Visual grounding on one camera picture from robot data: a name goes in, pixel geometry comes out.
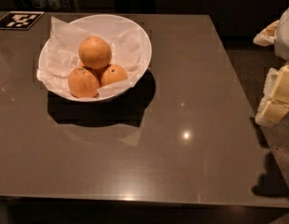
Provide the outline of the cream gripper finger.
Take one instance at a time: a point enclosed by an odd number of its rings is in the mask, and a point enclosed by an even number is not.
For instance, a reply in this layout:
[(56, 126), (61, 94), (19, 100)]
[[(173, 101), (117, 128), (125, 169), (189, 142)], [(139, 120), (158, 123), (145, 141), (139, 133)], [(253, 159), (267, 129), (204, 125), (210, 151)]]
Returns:
[(261, 47), (274, 45), (277, 39), (279, 20), (274, 21), (258, 33), (253, 42)]

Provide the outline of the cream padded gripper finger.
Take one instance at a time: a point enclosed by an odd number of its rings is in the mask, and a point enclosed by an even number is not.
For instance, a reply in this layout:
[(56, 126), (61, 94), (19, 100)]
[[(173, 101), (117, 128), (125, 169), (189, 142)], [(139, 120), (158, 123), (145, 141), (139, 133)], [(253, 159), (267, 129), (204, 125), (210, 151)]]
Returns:
[(263, 93), (255, 122), (263, 127), (272, 127), (289, 113), (289, 64), (279, 70), (268, 70)]

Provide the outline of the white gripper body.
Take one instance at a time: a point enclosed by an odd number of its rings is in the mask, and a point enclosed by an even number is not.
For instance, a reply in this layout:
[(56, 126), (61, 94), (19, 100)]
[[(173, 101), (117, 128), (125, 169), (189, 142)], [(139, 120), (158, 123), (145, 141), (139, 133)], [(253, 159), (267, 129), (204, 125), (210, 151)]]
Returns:
[(289, 61), (289, 8), (287, 8), (279, 19), (274, 40), (275, 54)]

